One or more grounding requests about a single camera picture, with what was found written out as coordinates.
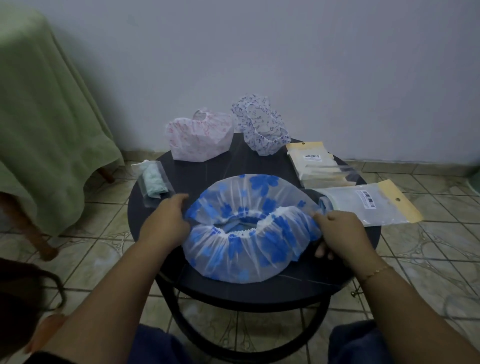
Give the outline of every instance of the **black tabletop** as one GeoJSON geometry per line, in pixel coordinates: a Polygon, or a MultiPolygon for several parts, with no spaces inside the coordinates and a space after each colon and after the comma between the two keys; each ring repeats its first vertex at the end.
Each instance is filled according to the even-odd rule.
{"type": "MultiPolygon", "coordinates": [[[[206,162],[173,160],[170,152],[159,160],[175,192],[190,194],[187,208],[216,181],[244,173],[275,175],[301,188],[286,147],[272,156],[261,157],[248,147],[240,133],[234,134],[228,152],[206,162]]],[[[339,165],[346,164],[336,157],[335,160],[339,165]]],[[[153,208],[144,206],[136,183],[128,203],[128,223],[135,241],[140,227],[153,211],[153,208]]],[[[374,248],[380,239],[380,231],[379,226],[366,228],[374,248]]],[[[324,295],[336,293],[352,278],[352,272],[342,261],[337,258],[332,261],[315,258],[314,250],[311,244],[298,262],[291,262],[283,272],[264,282],[234,284],[200,275],[185,260],[183,250],[179,247],[167,257],[160,275],[187,295],[224,308],[258,312],[300,308],[321,300],[324,295]]]]}

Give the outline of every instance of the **table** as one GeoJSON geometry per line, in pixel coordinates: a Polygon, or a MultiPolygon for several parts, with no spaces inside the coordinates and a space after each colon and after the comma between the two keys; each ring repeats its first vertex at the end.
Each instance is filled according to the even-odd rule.
{"type": "MultiPolygon", "coordinates": [[[[228,152],[206,162],[173,160],[170,152],[162,155],[159,160],[175,192],[190,194],[187,208],[214,182],[244,173],[275,175],[301,188],[287,156],[286,147],[272,156],[261,157],[248,147],[240,133],[234,134],[228,152]]],[[[339,165],[346,164],[337,157],[335,160],[339,165]]],[[[357,182],[364,183],[362,178],[357,182]]],[[[143,222],[153,211],[153,208],[144,206],[140,188],[136,183],[128,203],[128,223],[135,241],[138,240],[143,222]]],[[[375,226],[365,230],[376,248],[381,228],[375,226]]],[[[291,262],[281,274],[264,282],[233,284],[200,275],[185,260],[183,250],[179,247],[165,260],[156,282],[182,332],[204,352],[233,363],[275,362],[305,345],[322,323],[331,295],[353,278],[352,272],[340,259],[319,260],[313,256],[314,250],[315,247],[310,245],[298,262],[291,262]],[[196,300],[235,311],[278,312],[306,307],[313,303],[320,305],[310,324],[289,343],[265,352],[234,352],[209,342],[187,322],[180,312],[173,288],[196,300]]]]}

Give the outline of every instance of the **gold bracelet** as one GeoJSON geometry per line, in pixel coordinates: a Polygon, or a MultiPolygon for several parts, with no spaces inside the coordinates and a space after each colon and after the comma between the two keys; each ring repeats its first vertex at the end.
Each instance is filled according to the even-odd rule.
{"type": "Polygon", "coordinates": [[[381,271],[383,271],[383,270],[385,270],[385,269],[389,269],[389,268],[393,268],[393,267],[391,267],[391,266],[384,266],[383,268],[377,269],[377,270],[374,271],[373,273],[370,273],[369,275],[367,275],[364,279],[359,280],[360,284],[364,284],[366,281],[368,281],[368,279],[370,279],[371,277],[373,277],[375,274],[380,273],[381,271]]]}

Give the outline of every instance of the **wooden furniture leg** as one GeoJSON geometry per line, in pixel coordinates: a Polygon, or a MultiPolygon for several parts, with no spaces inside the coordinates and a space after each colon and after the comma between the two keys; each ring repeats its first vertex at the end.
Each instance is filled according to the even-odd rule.
{"type": "Polygon", "coordinates": [[[11,194],[0,192],[0,207],[9,217],[12,225],[20,230],[35,249],[38,250],[42,260],[49,261],[58,255],[58,249],[48,245],[40,230],[25,215],[18,201],[11,194]]]}
{"type": "Polygon", "coordinates": [[[113,176],[104,167],[100,167],[96,171],[100,173],[100,176],[102,176],[107,183],[115,182],[115,178],[113,178],[113,176]]]}

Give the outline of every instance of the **black metal table leg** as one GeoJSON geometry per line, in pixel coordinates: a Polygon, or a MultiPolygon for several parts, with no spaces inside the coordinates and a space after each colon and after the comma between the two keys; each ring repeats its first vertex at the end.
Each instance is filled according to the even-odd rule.
{"type": "Polygon", "coordinates": [[[324,300],[320,302],[320,305],[317,308],[315,315],[312,320],[305,328],[305,330],[300,333],[292,341],[264,352],[236,352],[233,350],[222,348],[216,344],[205,339],[200,333],[198,333],[195,328],[193,328],[188,321],[183,317],[180,312],[180,307],[178,305],[177,297],[175,296],[173,285],[169,282],[166,282],[160,276],[157,276],[157,284],[162,291],[165,302],[168,305],[168,308],[172,312],[172,316],[175,319],[175,322],[179,326],[180,330],[185,334],[185,336],[198,348],[204,351],[206,354],[213,356],[215,358],[231,362],[231,363],[272,363],[279,361],[297,350],[299,350],[307,341],[314,335],[318,327],[323,322],[325,315],[327,313],[328,306],[330,304],[330,296],[327,296],[324,300]]]}

